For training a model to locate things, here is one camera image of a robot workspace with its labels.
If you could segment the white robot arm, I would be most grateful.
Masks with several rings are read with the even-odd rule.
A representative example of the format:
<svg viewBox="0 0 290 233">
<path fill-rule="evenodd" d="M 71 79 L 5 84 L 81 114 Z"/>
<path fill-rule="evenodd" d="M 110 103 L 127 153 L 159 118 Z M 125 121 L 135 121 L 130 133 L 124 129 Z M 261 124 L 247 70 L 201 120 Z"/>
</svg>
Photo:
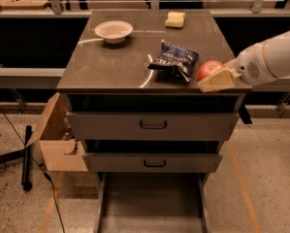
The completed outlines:
<svg viewBox="0 0 290 233">
<path fill-rule="evenodd" d="M 233 88 L 239 82 L 257 86 L 290 76 L 290 30 L 246 48 L 223 66 L 208 61 L 200 70 L 206 65 L 210 74 L 197 78 L 203 92 Z"/>
</svg>

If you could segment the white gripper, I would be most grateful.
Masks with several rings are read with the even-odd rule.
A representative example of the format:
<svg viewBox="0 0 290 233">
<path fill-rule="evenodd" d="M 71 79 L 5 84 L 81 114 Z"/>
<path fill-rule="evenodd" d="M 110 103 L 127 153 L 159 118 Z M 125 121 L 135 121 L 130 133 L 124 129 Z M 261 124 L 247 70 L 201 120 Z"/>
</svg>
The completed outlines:
<svg viewBox="0 0 290 233">
<path fill-rule="evenodd" d="M 266 63 L 266 46 L 266 42 L 261 42 L 241 51 L 237 60 L 226 62 L 225 68 L 199 81 L 198 87 L 203 92 L 224 90 L 235 87 L 239 78 L 250 85 L 273 82 L 276 76 Z"/>
</svg>

